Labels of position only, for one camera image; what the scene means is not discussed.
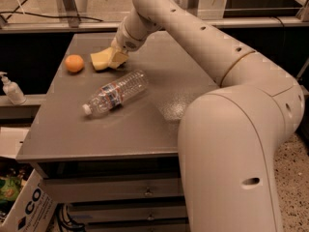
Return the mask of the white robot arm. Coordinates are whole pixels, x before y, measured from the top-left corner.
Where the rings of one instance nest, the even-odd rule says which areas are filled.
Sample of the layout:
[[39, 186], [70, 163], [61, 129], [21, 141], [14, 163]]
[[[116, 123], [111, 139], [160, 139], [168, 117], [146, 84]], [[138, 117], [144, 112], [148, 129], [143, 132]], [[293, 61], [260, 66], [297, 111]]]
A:
[[190, 104], [178, 155], [191, 232], [283, 232], [274, 153], [299, 126], [297, 81], [261, 53], [183, 10], [132, 0], [112, 44], [139, 49], [163, 28], [217, 84]]

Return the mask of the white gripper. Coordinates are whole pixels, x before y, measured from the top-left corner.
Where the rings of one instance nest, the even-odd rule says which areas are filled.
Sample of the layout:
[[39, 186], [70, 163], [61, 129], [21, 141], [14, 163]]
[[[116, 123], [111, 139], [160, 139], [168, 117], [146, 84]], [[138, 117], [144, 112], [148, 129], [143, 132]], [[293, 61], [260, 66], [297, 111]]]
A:
[[111, 43], [108, 67], [119, 68], [128, 59], [126, 52], [137, 51], [143, 44], [144, 41], [134, 39], [126, 30], [125, 23], [121, 22]]

